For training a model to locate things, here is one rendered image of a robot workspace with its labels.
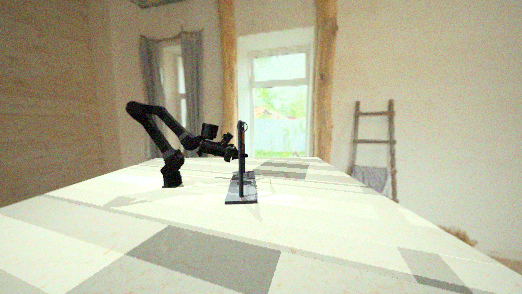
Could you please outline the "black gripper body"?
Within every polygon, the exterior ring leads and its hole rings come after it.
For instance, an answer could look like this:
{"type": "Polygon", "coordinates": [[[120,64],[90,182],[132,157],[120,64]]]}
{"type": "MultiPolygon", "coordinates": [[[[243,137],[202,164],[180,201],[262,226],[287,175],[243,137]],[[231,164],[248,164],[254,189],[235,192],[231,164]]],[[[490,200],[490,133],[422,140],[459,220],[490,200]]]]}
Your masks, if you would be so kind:
{"type": "Polygon", "coordinates": [[[234,151],[234,144],[229,144],[228,147],[224,147],[219,143],[215,142],[212,155],[224,157],[225,162],[230,162],[234,151]]]}

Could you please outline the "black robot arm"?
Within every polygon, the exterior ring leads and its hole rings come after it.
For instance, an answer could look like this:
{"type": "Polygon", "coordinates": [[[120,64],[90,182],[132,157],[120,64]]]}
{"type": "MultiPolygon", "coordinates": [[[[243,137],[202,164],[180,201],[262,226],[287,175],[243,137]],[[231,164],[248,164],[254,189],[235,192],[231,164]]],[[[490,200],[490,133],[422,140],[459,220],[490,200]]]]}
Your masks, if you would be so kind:
{"type": "Polygon", "coordinates": [[[180,143],[186,150],[192,151],[199,147],[199,150],[196,151],[199,157],[202,156],[202,153],[212,154],[215,142],[208,140],[216,138],[219,126],[202,123],[201,135],[197,135],[196,137],[185,130],[163,106],[153,106],[131,101],[126,104],[125,110],[127,110],[136,121],[143,125],[162,152],[163,160],[166,164],[160,170],[163,175],[164,183],[162,188],[176,188],[183,183],[182,175],[178,170],[181,169],[185,159],[180,149],[175,150],[170,145],[154,122],[152,115],[157,115],[177,135],[180,143]],[[203,142],[200,144],[202,140],[203,142]]]}

